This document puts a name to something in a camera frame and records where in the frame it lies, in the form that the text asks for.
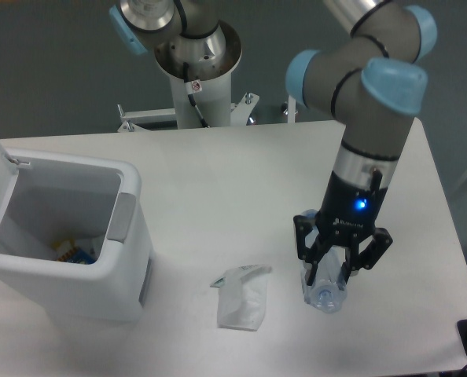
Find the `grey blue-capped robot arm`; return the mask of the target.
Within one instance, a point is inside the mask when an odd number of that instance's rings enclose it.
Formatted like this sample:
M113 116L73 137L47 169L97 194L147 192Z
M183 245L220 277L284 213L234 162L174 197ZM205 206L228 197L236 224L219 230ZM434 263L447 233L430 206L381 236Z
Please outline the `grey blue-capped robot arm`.
M339 274L348 279L370 269L392 244L375 221L414 118L427 75L417 62L437 40L432 15L392 1L328 1L327 8L350 35L332 53L305 50L285 74L290 97L332 116L345 127L324 199L316 214L293 219L296 250L312 285L323 259L345 249ZM236 35L211 1L118 1L112 24L136 55L153 49L163 70L178 80L178 125L228 126L230 101L206 99L199 83L229 73L239 61Z

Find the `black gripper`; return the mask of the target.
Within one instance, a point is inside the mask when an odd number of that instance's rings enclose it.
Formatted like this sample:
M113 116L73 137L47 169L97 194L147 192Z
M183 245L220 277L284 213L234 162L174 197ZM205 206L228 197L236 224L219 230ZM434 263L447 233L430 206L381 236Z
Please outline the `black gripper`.
M383 174L375 170L370 186L359 188L331 173L319 212L293 218L298 259L310 266L305 277L307 286L314 283L319 262L333 246L345 248L341 272L347 284L360 269L372 269L392 245L388 230L375 226L387 193L381 186L382 178ZM313 229L318 235L308 247L306 238Z

